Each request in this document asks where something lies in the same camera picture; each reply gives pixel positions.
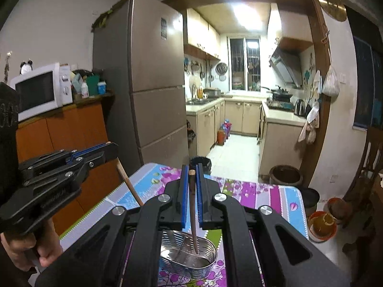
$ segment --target faucet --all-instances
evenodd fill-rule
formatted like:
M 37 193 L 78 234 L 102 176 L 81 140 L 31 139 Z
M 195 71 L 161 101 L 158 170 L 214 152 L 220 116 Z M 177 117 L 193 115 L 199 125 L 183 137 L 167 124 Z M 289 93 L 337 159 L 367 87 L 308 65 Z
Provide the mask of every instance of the faucet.
M 191 99 L 197 99 L 197 87 L 195 84 L 191 87 Z

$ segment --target wooden door frame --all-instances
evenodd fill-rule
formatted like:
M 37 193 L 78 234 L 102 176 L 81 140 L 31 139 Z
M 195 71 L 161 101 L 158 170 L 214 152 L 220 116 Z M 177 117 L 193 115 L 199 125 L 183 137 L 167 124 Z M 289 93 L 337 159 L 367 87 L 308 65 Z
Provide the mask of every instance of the wooden door frame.
M 317 70 L 321 71 L 322 77 L 326 77 L 330 67 L 329 43 L 328 41 L 322 42 L 326 37 L 327 27 L 318 0 L 164 0 L 162 2 L 178 11 L 215 3 L 274 2 L 278 4 L 279 9 L 306 14 L 309 18 L 311 34 L 313 36 L 315 65 Z M 331 98 L 322 95 L 321 100 L 319 110 L 320 126 L 316 131 L 316 140 L 312 145 L 307 146 L 300 167 L 300 171 L 303 174 L 303 184 L 306 187 L 310 184 L 319 161 L 329 120 Z

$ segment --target wooden chopstick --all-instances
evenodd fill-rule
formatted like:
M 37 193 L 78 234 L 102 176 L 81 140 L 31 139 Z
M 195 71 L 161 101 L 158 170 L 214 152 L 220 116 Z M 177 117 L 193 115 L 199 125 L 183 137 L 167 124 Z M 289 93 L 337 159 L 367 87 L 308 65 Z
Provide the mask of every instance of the wooden chopstick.
M 198 244 L 197 244 L 197 229 L 195 226 L 195 170 L 189 170 L 189 210 L 190 210 L 190 226 L 191 226 L 191 235 L 193 237 L 193 245 L 196 254 L 198 254 Z
M 141 198 L 138 196 L 135 188 L 133 187 L 132 183 L 130 182 L 129 177 L 126 174 L 124 167 L 122 166 L 119 158 L 117 158 L 117 170 L 118 170 L 119 174 L 121 175 L 122 179 L 124 180 L 124 182 L 126 183 L 126 185 L 128 186 L 128 189 L 132 193 L 132 195 L 135 198 L 135 200 L 137 201 L 137 203 L 140 206 L 144 206 L 144 203 L 141 201 Z

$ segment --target human hand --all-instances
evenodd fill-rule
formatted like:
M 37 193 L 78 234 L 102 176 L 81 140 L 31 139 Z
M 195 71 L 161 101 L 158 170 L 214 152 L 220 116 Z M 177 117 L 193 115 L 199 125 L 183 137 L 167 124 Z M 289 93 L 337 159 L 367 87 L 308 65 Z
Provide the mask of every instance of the human hand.
M 37 241 L 32 233 L 24 237 L 14 232 L 1 233 L 1 243 L 17 268 L 28 271 L 31 267 L 34 267 L 32 261 L 27 259 L 24 254 L 26 250 L 33 247 L 36 248 L 40 255 L 39 261 L 42 267 L 48 267 L 62 254 L 60 239 L 54 230 L 52 219 L 46 221 L 43 228 L 43 234 Z

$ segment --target sink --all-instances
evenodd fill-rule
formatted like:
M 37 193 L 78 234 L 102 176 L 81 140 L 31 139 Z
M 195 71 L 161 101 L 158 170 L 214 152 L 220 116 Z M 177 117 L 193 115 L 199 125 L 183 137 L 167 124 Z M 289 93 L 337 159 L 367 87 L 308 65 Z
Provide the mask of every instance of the sink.
M 212 102 L 213 100 L 208 100 L 208 99 L 198 99 L 198 100 L 191 100 L 186 102 L 187 105 L 205 105 L 208 104 L 209 102 Z

